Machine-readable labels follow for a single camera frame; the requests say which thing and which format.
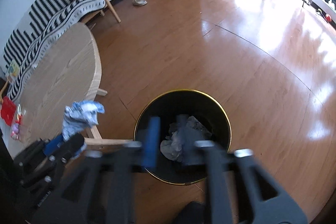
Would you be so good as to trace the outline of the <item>black gold-rimmed trash bin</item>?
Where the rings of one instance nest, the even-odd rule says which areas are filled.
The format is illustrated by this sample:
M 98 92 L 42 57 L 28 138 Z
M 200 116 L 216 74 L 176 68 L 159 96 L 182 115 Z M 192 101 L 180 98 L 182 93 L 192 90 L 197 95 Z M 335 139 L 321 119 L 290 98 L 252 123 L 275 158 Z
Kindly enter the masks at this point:
M 159 118 L 155 142 L 156 165 L 146 171 L 172 185 L 191 185 L 207 176 L 202 153 L 195 147 L 209 140 L 228 151 L 231 125 L 224 108 L 213 97 L 198 90 L 173 90 L 152 100 L 135 124 L 133 139 L 146 140 L 150 119 Z

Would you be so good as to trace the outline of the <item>blue white crumpled wrapper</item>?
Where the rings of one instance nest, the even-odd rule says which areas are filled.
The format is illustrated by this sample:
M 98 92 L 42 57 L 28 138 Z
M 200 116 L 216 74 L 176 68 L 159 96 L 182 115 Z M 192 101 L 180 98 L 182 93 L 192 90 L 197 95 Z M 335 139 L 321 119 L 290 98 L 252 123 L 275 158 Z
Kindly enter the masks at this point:
M 74 134 L 86 128 L 98 125 L 97 115 L 104 114 L 104 112 L 104 106 L 96 101 L 80 101 L 66 106 L 62 121 L 64 141 L 68 141 Z

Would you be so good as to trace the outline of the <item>red plush toy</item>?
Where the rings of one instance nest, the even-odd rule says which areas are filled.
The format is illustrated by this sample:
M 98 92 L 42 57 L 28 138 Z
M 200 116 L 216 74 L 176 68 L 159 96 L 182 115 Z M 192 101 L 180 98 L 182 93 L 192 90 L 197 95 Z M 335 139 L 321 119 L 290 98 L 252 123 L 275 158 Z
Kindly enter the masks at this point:
M 16 105 L 7 97 L 3 97 L 2 107 L 1 107 L 1 118 L 5 121 L 8 126 L 12 125 L 14 114 L 16 112 Z

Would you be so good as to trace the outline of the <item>round wooden table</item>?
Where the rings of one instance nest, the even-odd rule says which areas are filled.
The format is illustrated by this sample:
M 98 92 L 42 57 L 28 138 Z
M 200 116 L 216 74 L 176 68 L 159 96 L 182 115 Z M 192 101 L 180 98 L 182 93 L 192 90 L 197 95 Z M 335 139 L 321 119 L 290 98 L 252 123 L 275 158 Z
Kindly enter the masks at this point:
M 100 88 L 101 75 L 96 40 L 85 24 L 76 23 L 51 46 L 27 81 L 19 101 L 19 139 L 8 143 L 11 155 L 60 134 L 66 106 L 107 95 Z

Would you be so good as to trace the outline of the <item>colourful children's book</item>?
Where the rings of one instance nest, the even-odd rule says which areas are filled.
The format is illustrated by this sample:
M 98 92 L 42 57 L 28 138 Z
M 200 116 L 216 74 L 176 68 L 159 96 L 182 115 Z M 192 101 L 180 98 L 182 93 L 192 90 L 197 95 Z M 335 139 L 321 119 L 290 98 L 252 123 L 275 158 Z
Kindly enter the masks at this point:
M 20 71 L 20 66 L 14 59 L 12 59 L 5 73 L 6 79 L 9 81 L 9 83 L 12 83 L 17 78 L 19 71 Z

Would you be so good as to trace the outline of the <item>black white striped sofa blanket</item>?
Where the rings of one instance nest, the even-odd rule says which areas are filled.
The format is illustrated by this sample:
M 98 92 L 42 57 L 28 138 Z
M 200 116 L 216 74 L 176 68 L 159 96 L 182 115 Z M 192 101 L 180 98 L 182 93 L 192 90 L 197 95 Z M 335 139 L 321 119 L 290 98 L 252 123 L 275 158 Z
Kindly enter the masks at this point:
M 6 73 L 12 59 L 20 66 L 7 97 L 19 101 L 33 70 L 72 25 L 91 12 L 101 10 L 104 0 L 35 0 L 10 34 L 1 50 L 1 69 Z

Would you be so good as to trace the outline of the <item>beige slipper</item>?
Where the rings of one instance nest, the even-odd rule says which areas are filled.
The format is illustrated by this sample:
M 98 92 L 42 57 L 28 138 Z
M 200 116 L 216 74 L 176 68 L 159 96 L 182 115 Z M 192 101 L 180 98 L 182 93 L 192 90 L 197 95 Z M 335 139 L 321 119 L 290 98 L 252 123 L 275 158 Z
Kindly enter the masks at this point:
M 133 0 L 132 4 L 141 7 L 147 4 L 147 0 Z

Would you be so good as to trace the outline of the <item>wooden sofa frame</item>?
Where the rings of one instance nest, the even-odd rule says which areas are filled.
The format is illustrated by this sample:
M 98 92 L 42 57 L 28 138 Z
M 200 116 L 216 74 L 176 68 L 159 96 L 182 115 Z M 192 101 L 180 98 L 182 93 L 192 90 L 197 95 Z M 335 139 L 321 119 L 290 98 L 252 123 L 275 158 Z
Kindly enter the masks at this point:
M 121 23 L 121 19 L 120 19 L 119 15 L 117 14 L 116 10 L 114 9 L 113 5 L 111 4 L 111 2 L 109 0 L 104 0 L 104 1 L 105 1 L 105 6 L 104 6 L 103 9 L 91 12 L 89 14 L 86 14 L 86 16 L 84 16 L 81 19 L 81 22 L 84 23 L 84 24 L 87 24 L 89 21 L 91 21 L 93 18 L 95 18 L 98 14 L 100 14 L 102 17 L 104 17 L 105 16 L 104 9 L 108 8 L 108 10 L 112 13 L 114 18 L 116 19 L 117 23 Z

